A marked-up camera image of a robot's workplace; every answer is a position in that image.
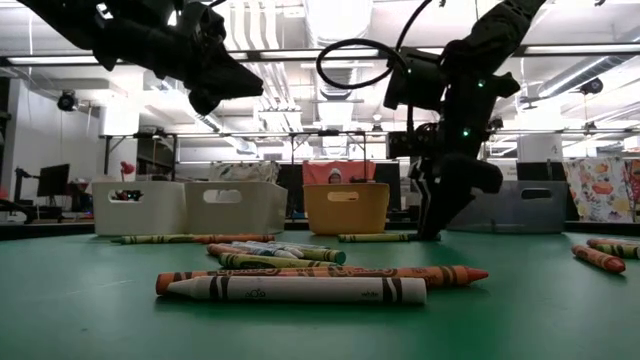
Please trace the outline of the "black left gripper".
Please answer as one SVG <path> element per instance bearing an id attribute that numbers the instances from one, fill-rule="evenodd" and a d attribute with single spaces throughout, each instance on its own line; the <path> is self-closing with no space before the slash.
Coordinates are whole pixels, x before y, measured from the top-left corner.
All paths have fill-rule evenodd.
<path id="1" fill-rule="evenodd" d="M 224 47 L 224 18 L 191 0 L 105 0 L 94 57 L 111 71 L 136 64 L 163 80 L 179 80 L 194 110 L 206 115 L 228 99 L 263 94 L 263 80 Z"/>

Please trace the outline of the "white pillar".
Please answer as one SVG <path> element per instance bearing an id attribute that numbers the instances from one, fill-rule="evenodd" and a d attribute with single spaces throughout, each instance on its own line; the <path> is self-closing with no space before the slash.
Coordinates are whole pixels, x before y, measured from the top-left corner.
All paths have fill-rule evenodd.
<path id="1" fill-rule="evenodd" d="M 562 137 L 560 134 L 522 135 L 517 140 L 517 156 L 523 163 L 561 162 Z"/>

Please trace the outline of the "white crumpled sheet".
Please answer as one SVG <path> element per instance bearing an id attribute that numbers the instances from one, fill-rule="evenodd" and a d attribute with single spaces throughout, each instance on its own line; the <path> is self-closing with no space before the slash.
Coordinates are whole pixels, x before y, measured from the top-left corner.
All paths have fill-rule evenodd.
<path id="1" fill-rule="evenodd" d="M 210 181 L 276 183 L 280 166 L 276 162 L 213 163 Z"/>

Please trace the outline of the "black metal rack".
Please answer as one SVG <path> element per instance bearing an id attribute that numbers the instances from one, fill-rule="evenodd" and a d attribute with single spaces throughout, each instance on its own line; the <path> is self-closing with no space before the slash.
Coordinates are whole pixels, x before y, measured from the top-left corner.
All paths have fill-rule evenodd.
<path id="1" fill-rule="evenodd" d="M 435 131 L 435 128 L 427 128 L 427 127 L 419 127 L 417 130 L 409 129 L 405 132 L 414 132 L 414 131 Z M 126 139 L 160 139 L 164 140 L 169 138 L 171 143 L 171 148 L 173 151 L 173 159 L 169 168 L 171 169 L 171 173 L 175 174 L 175 165 L 179 163 L 177 159 L 178 153 L 177 148 L 179 147 L 179 141 L 181 139 L 223 139 L 224 141 L 230 143 L 238 152 L 241 153 L 249 153 L 249 154 L 258 154 L 256 150 L 252 148 L 254 143 L 252 139 L 264 140 L 264 139 L 273 139 L 284 142 L 285 139 L 291 145 L 291 156 L 290 162 L 292 164 L 295 163 L 295 151 L 299 147 L 299 144 L 296 142 L 299 139 L 301 142 L 305 142 L 309 137 L 340 137 L 346 136 L 348 138 L 361 137 L 362 142 L 360 148 L 363 151 L 363 161 L 368 161 L 368 157 L 366 155 L 366 143 L 368 137 L 384 137 L 386 144 L 386 137 L 389 132 L 384 131 L 338 131 L 338 130 L 318 130 L 318 131 L 310 131 L 310 132 L 281 132 L 281 133 L 267 133 L 267 132 L 241 132 L 241 133 L 224 133 L 224 132 L 214 132 L 214 133 L 145 133 L 138 132 L 130 135 L 100 135 L 101 139 L 105 140 L 105 155 L 104 155 L 104 166 L 103 171 L 104 174 L 108 173 L 108 165 L 110 159 L 110 153 L 115 150 L 119 144 Z M 434 161 L 433 157 L 419 157 L 422 161 Z"/>

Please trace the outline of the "white crayon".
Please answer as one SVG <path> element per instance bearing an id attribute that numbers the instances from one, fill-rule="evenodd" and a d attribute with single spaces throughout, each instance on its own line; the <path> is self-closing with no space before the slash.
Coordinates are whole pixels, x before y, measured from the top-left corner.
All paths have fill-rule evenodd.
<path id="1" fill-rule="evenodd" d="M 166 292 L 215 302 L 424 305 L 427 301 L 425 281 L 416 278 L 203 276 L 172 282 Z"/>
<path id="2" fill-rule="evenodd" d="M 251 245 L 236 245 L 236 248 L 247 251 L 252 255 L 296 259 L 295 255 L 285 250 L 270 249 Z"/>

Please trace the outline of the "green table mat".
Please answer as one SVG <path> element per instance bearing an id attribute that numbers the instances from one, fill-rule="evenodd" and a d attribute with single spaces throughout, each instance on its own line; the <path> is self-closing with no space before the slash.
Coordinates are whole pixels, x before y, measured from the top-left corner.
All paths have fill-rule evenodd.
<path id="1" fill-rule="evenodd" d="M 640 360 L 640 261 L 576 259 L 583 234 L 452 232 L 347 244 L 351 265 L 467 265 L 423 306 L 160 298 L 161 272 L 211 270 L 201 245 L 93 236 L 0 242 L 0 360 Z"/>

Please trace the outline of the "yellow-green crayon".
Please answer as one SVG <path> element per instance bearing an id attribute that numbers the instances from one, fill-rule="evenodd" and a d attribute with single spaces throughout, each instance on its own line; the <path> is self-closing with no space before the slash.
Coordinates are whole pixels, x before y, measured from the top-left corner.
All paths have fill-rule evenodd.
<path id="1" fill-rule="evenodd" d="M 303 254 L 304 259 L 331 262 L 339 265 L 344 264 L 347 259 L 346 254 L 340 250 L 302 248 L 300 252 Z"/>
<path id="2" fill-rule="evenodd" d="M 594 249 L 620 258 L 640 260 L 640 246 L 624 244 L 596 244 Z"/>
<path id="3" fill-rule="evenodd" d="M 172 236 L 164 235 L 140 235 L 140 236 L 121 236 L 111 239 L 112 243 L 121 245 L 138 245 L 138 244 L 159 244 L 170 243 Z"/>
<path id="4" fill-rule="evenodd" d="M 417 241 L 418 235 L 413 233 L 340 234 L 337 238 L 345 243 L 410 242 Z"/>
<path id="5" fill-rule="evenodd" d="M 259 269 L 259 268 L 308 268 L 331 267 L 335 263 L 291 259 L 281 257 L 258 256 L 248 254 L 222 253 L 218 256 L 219 264 L 228 269 Z"/>
<path id="6" fill-rule="evenodd" d="M 152 243 L 202 243 L 206 244 L 212 240 L 209 235 L 158 235 L 151 239 Z"/>

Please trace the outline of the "dark grey plastic bin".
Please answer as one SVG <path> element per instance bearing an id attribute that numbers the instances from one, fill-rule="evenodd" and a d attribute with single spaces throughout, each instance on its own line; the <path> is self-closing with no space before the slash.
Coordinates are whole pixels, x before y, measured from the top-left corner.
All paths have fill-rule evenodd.
<path id="1" fill-rule="evenodd" d="M 479 193 L 447 230 L 556 234 L 564 230 L 568 185 L 563 181 L 504 181 L 496 194 Z"/>

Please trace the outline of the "orange plastic bin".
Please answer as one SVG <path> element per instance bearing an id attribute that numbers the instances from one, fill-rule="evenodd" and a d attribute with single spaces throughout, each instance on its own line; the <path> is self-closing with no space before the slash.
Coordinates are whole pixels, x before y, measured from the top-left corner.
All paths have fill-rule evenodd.
<path id="1" fill-rule="evenodd" d="M 316 235 L 384 232 L 390 197 L 385 183 L 305 185 L 303 193 L 309 229 Z"/>

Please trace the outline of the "light grey plastic bin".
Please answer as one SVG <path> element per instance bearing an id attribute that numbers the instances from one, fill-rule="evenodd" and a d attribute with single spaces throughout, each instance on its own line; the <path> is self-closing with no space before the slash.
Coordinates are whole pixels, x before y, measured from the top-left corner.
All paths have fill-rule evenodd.
<path id="1" fill-rule="evenodd" d="M 288 191 L 270 182 L 184 185 L 187 231 L 198 235 L 271 235 L 284 230 Z"/>

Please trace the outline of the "red-orange crayon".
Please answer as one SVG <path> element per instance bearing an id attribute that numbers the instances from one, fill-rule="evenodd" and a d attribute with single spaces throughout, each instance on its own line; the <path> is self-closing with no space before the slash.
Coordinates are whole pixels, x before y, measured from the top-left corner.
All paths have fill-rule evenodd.
<path id="1" fill-rule="evenodd" d="M 640 241 L 614 238 L 591 238 L 587 241 L 587 245 L 590 247 L 595 247 L 596 245 L 628 245 L 640 247 Z"/>
<path id="2" fill-rule="evenodd" d="M 193 272 L 165 272 L 157 276 L 155 291 L 166 295 L 171 283 L 203 276 L 299 276 L 299 277 L 383 277 L 381 271 L 352 267 L 265 268 L 243 270 L 214 270 Z"/>
<path id="3" fill-rule="evenodd" d="M 253 235 L 253 234 L 240 234 L 240 235 L 197 235 L 194 237 L 195 242 L 203 244 L 230 244 L 233 242 L 260 242 L 267 243 L 274 241 L 274 235 Z"/>
<path id="4" fill-rule="evenodd" d="M 279 269 L 274 273 L 274 275 L 303 277 L 421 278 L 425 280 L 428 287 L 445 288 L 468 286 L 475 281 L 487 278 L 489 276 L 489 273 L 481 269 L 455 265 L 383 269 L 366 269 L 352 267 Z"/>
<path id="5" fill-rule="evenodd" d="M 621 274 L 626 270 L 626 264 L 622 259 L 593 248 L 584 245 L 573 245 L 571 251 L 578 259 L 586 261 L 609 273 Z"/>
<path id="6" fill-rule="evenodd" d="M 228 253 L 228 254 L 249 254 L 249 251 L 244 250 L 244 249 L 240 249 L 240 248 L 236 248 L 236 247 L 232 247 L 232 246 L 228 246 L 227 244 L 208 244 L 206 246 L 206 250 L 208 252 L 209 255 L 214 256 L 214 257 L 219 257 L 222 254 Z"/>

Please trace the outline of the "black monitor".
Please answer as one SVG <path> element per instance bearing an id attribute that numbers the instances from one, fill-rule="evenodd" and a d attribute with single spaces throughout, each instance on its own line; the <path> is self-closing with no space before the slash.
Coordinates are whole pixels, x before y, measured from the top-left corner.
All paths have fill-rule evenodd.
<path id="1" fill-rule="evenodd" d="M 65 195 L 69 172 L 69 164 L 41 168 L 38 176 L 37 196 L 53 197 Z"/>
<path id="2" fill-rule="evenodd" d="M 562 162 L 517 162 L 519 181 L 565 181 L 566 175 Z"/>

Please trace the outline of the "floral cloth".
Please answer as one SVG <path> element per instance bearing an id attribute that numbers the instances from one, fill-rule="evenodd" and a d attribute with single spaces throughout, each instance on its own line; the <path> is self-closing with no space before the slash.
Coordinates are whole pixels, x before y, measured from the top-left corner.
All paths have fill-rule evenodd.
<path id="1" fill-rule="evenodd" d="M 580 221 L 640 223 L 640 159 L 583 158 L 563 169 Z"/>

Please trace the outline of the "orange cloth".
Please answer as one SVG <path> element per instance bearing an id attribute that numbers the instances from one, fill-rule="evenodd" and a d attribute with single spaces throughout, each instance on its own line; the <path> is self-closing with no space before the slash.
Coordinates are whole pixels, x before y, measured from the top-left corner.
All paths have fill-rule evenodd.
<path id="1" fill-rule="evenodd" d="M 305 185 L 329 184 L 330 177 L 333 175 L 339 175 L 342 184 L 350 183 L 353 180 L 372 180 L 375 171 L 376 164 L 371 161 L 305 161 L 302 164 Z"/>

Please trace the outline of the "white plastic bin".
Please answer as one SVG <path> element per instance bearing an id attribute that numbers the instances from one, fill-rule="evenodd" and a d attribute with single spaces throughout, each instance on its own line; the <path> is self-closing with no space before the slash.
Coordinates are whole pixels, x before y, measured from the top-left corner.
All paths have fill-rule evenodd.
<path id="1" fill-rule="evenodd" d="M 186 229 L 182 183 L 95 182 L 92 195 L 97 235 L 171 235 Z"/>

